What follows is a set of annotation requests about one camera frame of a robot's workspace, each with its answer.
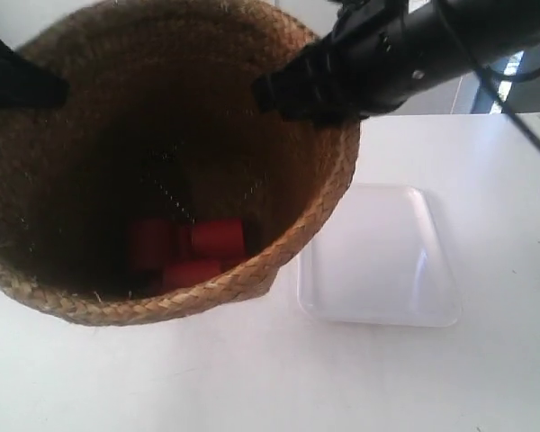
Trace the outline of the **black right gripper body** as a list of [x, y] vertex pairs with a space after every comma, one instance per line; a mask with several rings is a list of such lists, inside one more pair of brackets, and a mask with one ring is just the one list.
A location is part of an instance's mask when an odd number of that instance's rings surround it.
[[432, 86], [431, 27], [431, 3], [343, 1], [327, 35], [253, 81], [257, 109], [316, 124], [392, 113]]

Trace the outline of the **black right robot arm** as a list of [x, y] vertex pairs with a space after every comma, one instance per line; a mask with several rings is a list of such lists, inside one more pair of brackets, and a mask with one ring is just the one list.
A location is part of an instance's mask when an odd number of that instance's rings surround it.
[[345, 1], [326, 36], [252, 92], [287, 121], [364, 120], [539, 42], [540, 1]]

